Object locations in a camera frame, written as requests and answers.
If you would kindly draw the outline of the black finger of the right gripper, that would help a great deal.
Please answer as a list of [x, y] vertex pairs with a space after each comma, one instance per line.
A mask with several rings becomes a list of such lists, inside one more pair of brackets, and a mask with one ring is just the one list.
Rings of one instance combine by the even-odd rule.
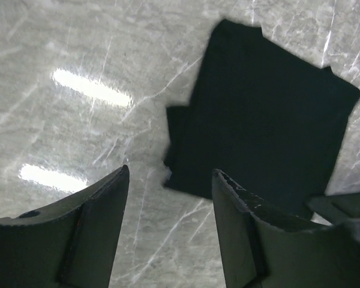
[[360, 192], [315, 196], [306, 201], [310, 210], [331, 223], [360, 218]]

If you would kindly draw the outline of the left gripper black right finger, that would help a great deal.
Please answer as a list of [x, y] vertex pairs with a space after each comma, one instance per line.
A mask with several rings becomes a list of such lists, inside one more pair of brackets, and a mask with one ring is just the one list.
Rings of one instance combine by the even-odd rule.
[[290, 215], [218, 169], [212, 200], [227, 287], [360, 287], [360, 218]]

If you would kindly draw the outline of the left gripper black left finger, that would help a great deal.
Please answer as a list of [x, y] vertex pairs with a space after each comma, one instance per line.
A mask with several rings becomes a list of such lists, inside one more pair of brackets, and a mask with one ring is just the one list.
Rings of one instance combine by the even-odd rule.
[[129, 183], [122, 166], [47, 206], [0, 218], [0, 287], [108, 287]]

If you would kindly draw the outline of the black t shirt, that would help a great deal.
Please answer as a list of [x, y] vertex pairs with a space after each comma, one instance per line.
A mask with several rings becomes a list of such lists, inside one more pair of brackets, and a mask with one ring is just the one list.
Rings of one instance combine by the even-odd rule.
[[209, 38], [188, 106], [168, 106], [166, 188], [210, 199], [220, 169], [286, 212], [310, 219], [307, 198], [332, 176], [360, 90], [224, 19]]

